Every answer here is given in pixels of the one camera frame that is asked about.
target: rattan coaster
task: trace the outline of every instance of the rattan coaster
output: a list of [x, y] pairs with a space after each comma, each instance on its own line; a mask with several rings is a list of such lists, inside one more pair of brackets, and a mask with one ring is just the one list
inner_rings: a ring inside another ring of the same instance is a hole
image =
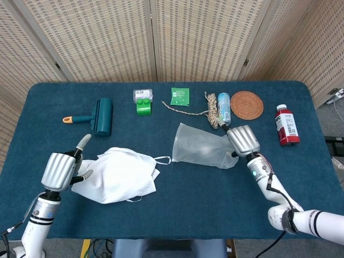
[[231, 98], [233, 113], [243, 120], [258, 118], [264, 110], [263, 101], [250, 91], [239, 91]]

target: bottle label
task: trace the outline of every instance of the bottle label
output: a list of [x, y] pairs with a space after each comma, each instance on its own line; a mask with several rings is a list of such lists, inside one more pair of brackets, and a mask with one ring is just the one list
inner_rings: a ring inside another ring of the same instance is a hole
[[285, 136], [298, 136], [293, 114], [280, 114], [276, 117], [277, 130], [284, 127]]
[[220, 93], [217, 99], [219, 118], [226, 124], [231, 123], [231, 100], [227, 93]]

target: gray chair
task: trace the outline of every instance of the gray chair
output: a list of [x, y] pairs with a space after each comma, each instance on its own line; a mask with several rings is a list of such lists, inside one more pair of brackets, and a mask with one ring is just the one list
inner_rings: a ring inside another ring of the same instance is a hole
[[113, 258], [227, 258], [225, 239], [117, 239]]

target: table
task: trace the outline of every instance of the table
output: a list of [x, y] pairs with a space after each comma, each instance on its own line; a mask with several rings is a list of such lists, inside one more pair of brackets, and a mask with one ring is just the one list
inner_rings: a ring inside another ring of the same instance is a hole
[[[68, 115], [90, 114], [96, 100], [113, 102], [110, 137], [93, 136], [84, 150], [86, 159], [96, 159], [113, 146], [156, 156], [172, 156], [180, 123], [224, 135], [203, 116], [187, 116], [168, 110], [171, 87], [190, 88], [188, 112], [207, 109], [204, 92], [233, 95], [248, 90], [260, 96], [264, 112], [256, 120], [244, 121], [232, 114], [232, 127], [249, 125], [273, 165], [279, 180], [305, 210], [318, 209], [344, 214], [340, 189], [307, 87], [296, 81], [270, 82], [170, 82], [170, 83], [40, 83], [28, 93], [23, 112], [0, 175], [0, 228], [6, 229], [22, 216], [38, 193], [51, 152], [74, 149], [90, 133], [90, 125], [62, 123]], [[152, 115], [139, 117], [133, 90], [153, 89]], [[281, 147], [274, 116], [278, 104], [293, 111], [301, 143]], [[137, 203], [99, 204], [70, 189], [49, 233], [50, 238], [256, 238], [274, 239], [280, 232], [268, 222], [267, 211], [275, 204], [260, 192], [246, 161], [240, 159], [229, 170], [190, 163], [157, 165], [157, 192]], [[20, 239], [25, 226], [9, 235]], [[294, 237], [307, 238], [300, 234]]]

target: blue can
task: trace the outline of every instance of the blue can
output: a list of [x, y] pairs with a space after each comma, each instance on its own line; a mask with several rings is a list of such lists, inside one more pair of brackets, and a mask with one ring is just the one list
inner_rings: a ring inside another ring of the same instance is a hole
[[231, 123], [231, 99], [227, 93], [220, 93], [217, 97], [217, 112], [219, 118], [226, 124]]

